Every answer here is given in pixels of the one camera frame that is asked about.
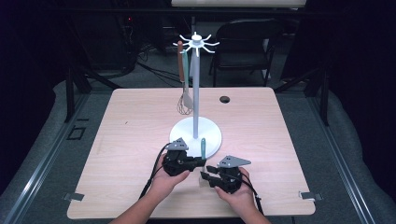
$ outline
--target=person's right hand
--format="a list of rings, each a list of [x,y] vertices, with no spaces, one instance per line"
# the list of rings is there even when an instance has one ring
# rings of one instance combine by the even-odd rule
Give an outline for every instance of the person's right hand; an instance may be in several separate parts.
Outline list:
[[[248,182],[248,171],[239,167],[239,171],[243,174],[243,180]],[[241,188],[233,194],[227,193],[219,187],[215,187],[219,197],[227,202],[238,216],[242,216],[246,211],[257,210],[254,205],[253,191],[244,183]]]

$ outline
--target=white utensil stand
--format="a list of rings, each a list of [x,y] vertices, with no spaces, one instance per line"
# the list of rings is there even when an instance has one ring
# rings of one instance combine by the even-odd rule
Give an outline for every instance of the white utensil stand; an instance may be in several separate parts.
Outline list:
[[[184,41],[188,41],[188,43],[183,44],[183,46],[189,46],[186,51],[195,49],[195,52],[194,50],[191,51],[190,69],[192,72],[193,116],[179,121],[171,130],[169,139],[170,142],[173,142],[182,137],[187,146],[189,146],[187,155],[200,157],[201,139],[205,138],[205,157],[208,159],[219,150],[222,136],[220,128],[215,122],[207,118],[199,117],[200,49],[205,49],[209,53],[214,53],[214,51],[207,49],[205,45],[216,46],[218,43],[205,43],[210,36],[206,39],[202,39],[202,37],[196,33],[191,37],[191,40],[184,38],[182,35],[180,37]]]

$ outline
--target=hand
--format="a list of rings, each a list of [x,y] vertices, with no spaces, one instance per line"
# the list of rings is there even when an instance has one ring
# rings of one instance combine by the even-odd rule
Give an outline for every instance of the hand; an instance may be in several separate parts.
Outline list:
[[[165,199],[174,189],[174,187],[185,180],[187,176],[189,176],[190,171],[184,171],[180,175],[170,176],[165,170],[162,168],[163,166],[163,158],[165,154],[162,154],[160,159],[158,160],[156,170],[158,170],[157,174],[154,176],[152,180],[152,184],[149,193],[154,193],[158,197],[159,200]]]
[[[243,174],[242,178],[248,182],[246,178],[246,176],[249,177],[248,171],[242,167],[239,167],[239,171]],[[253,191],[246,184],[242,183],[241,188],[233,194],[229,194],[219,187],[215,187],[215,189],[219,197],[227,202],[238,216],[242,217],[247,212],[257,211]]]

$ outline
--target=chair backrest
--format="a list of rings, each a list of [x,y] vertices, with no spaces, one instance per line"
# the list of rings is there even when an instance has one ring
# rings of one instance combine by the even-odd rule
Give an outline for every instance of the chair backrest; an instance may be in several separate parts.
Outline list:
[[[245,49],[246,46],[262,45],[264,39],[278,37],[283,33],[283,23],[275,19],[245,19],[230,21],[216,32],[219,49]]]

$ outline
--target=gray carpet floor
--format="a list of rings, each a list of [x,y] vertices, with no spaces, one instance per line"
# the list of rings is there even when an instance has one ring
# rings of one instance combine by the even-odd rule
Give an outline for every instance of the gray carpet floor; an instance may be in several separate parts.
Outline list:
[[[282,82],[279,76],[291,43],[291,38],[284,37],[280,48],[276,50],[271,81],[268,86],[275,88]],[[212,77],[207,74],[210,55],[203,54],[201,58],[201,85],[211,87]],[[172,49],[167,55],[151,50],[141,55],[139,59],[151,68],[174,73],[174,75],[153,74],[142,66],[127,76],[112,78],[111,80],[123,88],[174,88],[180,87],[177,81],[177,56]],[[96,135],[111,90],[102,83],[90,79],[93,91],[89,95],[76,92],[78,111],[70,124],[64,124],[66,115],[65,84],[55,87],[57,99],[49,119],[38,136],[31,152],[27,156],[21,169],[0,198],[0,223],[13,220],[16,223],[107,223],[102,220],[71,220],[66,211],[69,201],[63,200],[66,192],[74,192],[78,179],[88,157],[93,139]],[[261,72],[252,75],[240,73],[219,73],[218,85],[233,86],[261,86]],[[282,114],[288,126],[290,136],[302,165],[306,181],[311,191],[321,193],[324,200],[316,202],[317,211],[312,216],[296,217],[295,223],[364,223],[357,212],[356,204],[351,200],[346,182],[340,175],[332,155],[332,145],[328,136],[323,132],[323,125],[318,119],[315,109],[316,98],[305,98],[302,90],[304,83],[298,84],[286,92],[276,95]],[[361,160],[361,145],[359,137],[344,112],[335,95],[329,98],[330,130],[343,158],[352,173],[356,184],[361,190],[361,196],[367,204],[372,219],[366,223],[396,223],[396,205],[373,181],[370,172]],[[72,128],[83,128],[80,140],[73,139]],[[46,156],[54,148],[59,151],[53,156],[53,163],[47,164],[49,171],[44,174],[43,182],[32,193],[32,200],[23,208],[16,219],[10,218],[15,211],[16,204],[21,204],[21,195],[28,186],[36,167],[42,164]],[[273,223],[292,223],[290,217],[269,217]],[[242,223],[239,218],[193,219],[193,220],[150,220],[149,223]]]

